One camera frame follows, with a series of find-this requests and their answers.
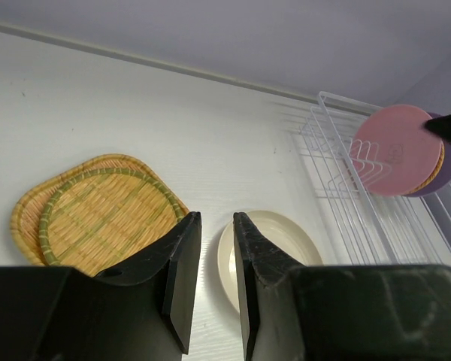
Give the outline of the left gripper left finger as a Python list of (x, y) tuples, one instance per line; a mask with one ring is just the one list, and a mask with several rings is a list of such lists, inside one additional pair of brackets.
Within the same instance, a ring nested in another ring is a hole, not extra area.
[(0, 267), (0, 360), (179, 360), (189, 351), (201, 215), (90, 277)]

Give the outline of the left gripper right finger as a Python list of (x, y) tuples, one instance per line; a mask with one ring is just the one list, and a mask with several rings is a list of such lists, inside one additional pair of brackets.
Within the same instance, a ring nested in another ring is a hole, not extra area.
[(233, 216), (247, 360), (451, 360), (451, 267), (305, 266)]

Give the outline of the pink round plate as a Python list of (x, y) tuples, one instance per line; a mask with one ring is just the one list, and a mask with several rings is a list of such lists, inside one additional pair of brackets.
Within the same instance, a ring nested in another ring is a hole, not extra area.
[(443, 142), (424, 129), (431, 116), (416, 106), (393, 105), (372, 114), (356, 132), (350, 159), (370, 193), (412, 194), (432, 182), (443, 165)]

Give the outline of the cream round plate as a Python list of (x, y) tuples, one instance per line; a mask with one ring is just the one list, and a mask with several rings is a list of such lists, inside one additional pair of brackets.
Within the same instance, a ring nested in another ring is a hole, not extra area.
[[(248, 211), (247, 216), (274, 245), (304, 265), (321, 265), (322, 257), (309, 235), (295, 222), (272, 211)], [(229, 223), (219, 239), (217, 269), (232, 307), (240, 310), (235, 265), (234, 227)]]

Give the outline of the green-rimmed woven plate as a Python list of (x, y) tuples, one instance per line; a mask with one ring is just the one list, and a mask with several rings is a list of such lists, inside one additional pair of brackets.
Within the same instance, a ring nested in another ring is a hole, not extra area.
[(47, 265), (95, 276), (157, 241), (187, 213), (152, 175), (98, 168), (67, 180), (48, 199), (38, 241)]

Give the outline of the square woven bamboo plate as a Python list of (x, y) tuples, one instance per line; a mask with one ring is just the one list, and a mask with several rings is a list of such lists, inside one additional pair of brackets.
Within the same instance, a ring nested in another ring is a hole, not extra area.
[(38, 240), (38, 226), (48, 199), (67, 179), (97, 168), (130, 168), (145, 173), (156, 181), (162, 180), (145, 162), (133, 156), (109, 153), (93, 157), (31, 188), (14, 206), (10, 220), (12, 239), (31, 264), (47, 264)]

